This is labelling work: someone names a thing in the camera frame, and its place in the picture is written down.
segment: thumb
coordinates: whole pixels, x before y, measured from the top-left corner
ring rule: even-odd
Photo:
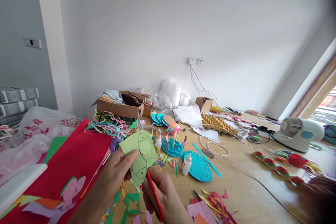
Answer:
[[[134,163],[136,158],[138,157],[138,150],[132,151],[128,154],[121,162],[118,164],[118,170],[125,176],[126,172],[130,169],[131,165]]]

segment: small desk fan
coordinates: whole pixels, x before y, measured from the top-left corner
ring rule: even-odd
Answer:
[[[310,142],[318,142],[324,137],[324,128],[310,120],[296,117],[285,118],[280,130],[273,134],[278,143],[301,153],[309,150]]]

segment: red scissors handle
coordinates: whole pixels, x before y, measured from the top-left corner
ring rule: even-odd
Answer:
[[[155,214],[156,214],[156,217],[159,219],[159,222],[163,222],[165,217],[163,215],[163,209],[162,209],[162,206],[161,206],[161,202],[159,200],[159,196],[158,196],[158,193],[154,187],[154,183],[153,183],[153,180],[151,178],[151,175],[149,174],[149,171],[147,171],[147,174],[146,174],[146,178],[149,182],[149,185],[153,191],[153,194],[154,194],[154,198],[155,198],[155,202],[156,202],[156,205],[159,209],[159,213],[157,213],[157,210],[156,210],[156,207],[154,207],[154,211],[155,211]]]

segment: white glue bottle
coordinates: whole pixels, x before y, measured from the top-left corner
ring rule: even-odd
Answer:
[[[182,165],[182,174],[187,176],[191,167],[191,153],[184,159]]]
[[[162,145],[162,139],[161,136],[156,140],[154,148],[156,152],[159,152],[159,150],[161,149],[161,145]]]

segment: yellow egg carton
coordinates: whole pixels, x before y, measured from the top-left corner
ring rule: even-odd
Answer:
[[[213,129],[218,132],[222,132],[224,134],[228,134],[230,136],[236,136],[237,133],[234,128],[232,128],[230,125],[225,123],[222,119],[208,115],[208,114],[202,114],[202,122],[203,127],[207,129]]]

